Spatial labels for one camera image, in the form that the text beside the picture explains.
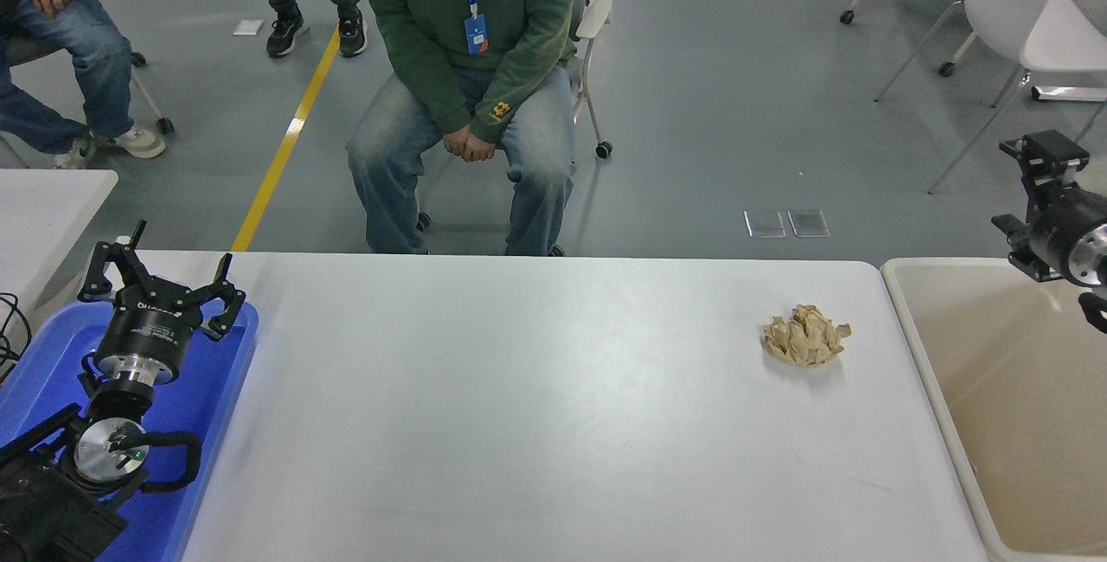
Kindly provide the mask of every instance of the sneaker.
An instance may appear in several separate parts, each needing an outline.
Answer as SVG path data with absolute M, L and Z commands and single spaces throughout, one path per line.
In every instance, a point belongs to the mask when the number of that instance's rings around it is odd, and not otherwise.
M 131 156 L 142 157 L 144 160 L 147 157 L 161 156 L 165 152 L 165 140 L 162 140 L 162 136 L 157 136 L 141 125 L 134 125 L 126 133 L 115 136 L 114 139 L 105 139 L 104 144 L 122 148 Z
M 89 140 L 87 136 L 75 136 L 69 152 L 54 156 L 54 168 L 87 168 L 95 153 L 94 140 Z
M 352 58 L 363 53 L 369 46 L 369 23 L 359 13 L 356 18 L 339 19 L 339 51 L 342 56 Z
M 273 33 L 269 34 L 269 41 L 266 42 L 266 53 L 269 54 L 269 58 L 284 56 L 284 54 L 296 50 L 297 39 L 307 31 L 308 25 L 303 22 L 303 15 L 300 13 L 277 14 L 277 19 L 273 21 Z

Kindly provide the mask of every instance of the id badge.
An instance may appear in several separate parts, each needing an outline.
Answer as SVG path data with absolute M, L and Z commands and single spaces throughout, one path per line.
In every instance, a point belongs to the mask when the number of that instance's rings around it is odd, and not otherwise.
M 469 45 L 469 56 L 478 56 L 488 50 L 488 30 L 485 28 L 484 14 L 466 19 L 465 41 Z

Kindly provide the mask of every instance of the white plastic bin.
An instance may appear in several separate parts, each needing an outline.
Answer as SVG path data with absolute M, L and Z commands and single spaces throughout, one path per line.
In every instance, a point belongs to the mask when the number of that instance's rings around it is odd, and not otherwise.
M 1004 259 L 881 273 L 994 560 L 1107 562 L 1107 334 Z

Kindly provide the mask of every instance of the green hoodie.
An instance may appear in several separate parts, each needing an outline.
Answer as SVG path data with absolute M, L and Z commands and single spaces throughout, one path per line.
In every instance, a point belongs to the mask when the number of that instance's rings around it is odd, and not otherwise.
M 477 0 L 488 49 L 469 56 L 468 0 L 369 0 L 396 76 L 443 133 L 470 124 L 482 140 L 498 142 L 515 110 L 558 61 L 576 53 L 569 41 L 572 0 Z M 454 66 L 495 70 L 470 117 Z

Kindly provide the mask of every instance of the blue tray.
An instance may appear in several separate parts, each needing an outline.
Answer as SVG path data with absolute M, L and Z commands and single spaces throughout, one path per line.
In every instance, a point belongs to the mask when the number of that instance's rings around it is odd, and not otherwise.
M 218 314 L 221 303 L 204 308 Z M 89 398 L 77 375 L 81 357 L 94 351 L 112 318 L 111 303 L 71 303 L 40 330 L 22 361 L 0 387 L 0 445 L 76 403 Z M 211 476 L 224 433 L 254 356 L 258 311 L 245 303 L 230 333 L 211 342 L 195 334 L 180 378 L 155 388 L 154 406 L 143 417 L 152 433 L 187 430 L 204 441 L 196 481 L 172 493 L 135 493 L 120 514 L 128 525 L 97 562 L 177 562 L 185 552 L 200 499 Z M 146 460 L 151 480 L 174 480 L 184 468 L 184 450 L 155 448 Z

